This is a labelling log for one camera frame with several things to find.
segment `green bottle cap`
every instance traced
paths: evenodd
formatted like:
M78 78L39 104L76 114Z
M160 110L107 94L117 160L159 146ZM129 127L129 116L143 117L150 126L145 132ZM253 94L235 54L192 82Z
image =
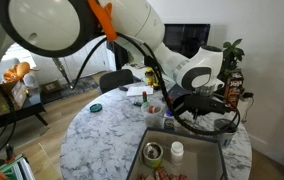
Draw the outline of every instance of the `green bottle cap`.
M93 104L90 107L90 112L96 113L102 110L102 105L101 104Z

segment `white marble tabletop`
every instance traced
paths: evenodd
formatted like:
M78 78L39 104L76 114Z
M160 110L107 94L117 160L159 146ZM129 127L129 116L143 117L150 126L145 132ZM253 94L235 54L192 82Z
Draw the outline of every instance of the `white marble tabletop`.
M129 86L141 86L142 83ZM149 98L162 97L161 91ZM141 96L127 97L119 89L109 91L83 108L71 122L61 146L61 171L64 179L126 179L138 145L146 129L141 109L132 106ZM92 104L103 109L91 113ZM213 129L213 121L233 114L210 113L198 118L199 125ZM229 179L249 178L251 144L242 124L228 148L222 150Z

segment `metal tray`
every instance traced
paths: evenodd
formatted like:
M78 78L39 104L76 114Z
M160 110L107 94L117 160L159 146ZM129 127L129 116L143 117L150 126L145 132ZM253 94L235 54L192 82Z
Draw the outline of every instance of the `metal tray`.
M184 146L180 166L170 163L170 149L174 141L180 141ZM145 130L127 179L137 180L141 174L154 175L154 170L147 167L143 160L142 151L148 142L157 142L162 146L164 154L161 166L168 175L182 174L189 180L228 179L221 146L217 140L155 128Z

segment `cup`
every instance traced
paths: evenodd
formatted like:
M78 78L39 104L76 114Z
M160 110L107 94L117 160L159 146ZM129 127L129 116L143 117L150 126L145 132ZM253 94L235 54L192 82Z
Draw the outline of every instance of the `cup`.
M221 130L225 126L228 126L230 122L231 121L228 119L217 119L214 121L214 129ZM238 128L236 127L236 124L232 123L225 133L215 135L214 138L220 142L222 148L227 148L230 145L232 138L237 130Z
M142 106L145 125L147 127L163 128L163 104L159 102L149 102L148 106Z

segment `window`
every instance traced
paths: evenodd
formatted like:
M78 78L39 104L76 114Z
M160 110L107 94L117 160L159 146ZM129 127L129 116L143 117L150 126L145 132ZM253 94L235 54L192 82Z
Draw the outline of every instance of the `window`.
M5 55L2 57L2 61L12 58L18 58L20 62L28 62L31 68L36 67L30 51L24 49L17 43L10 46L10 48L5 52Z

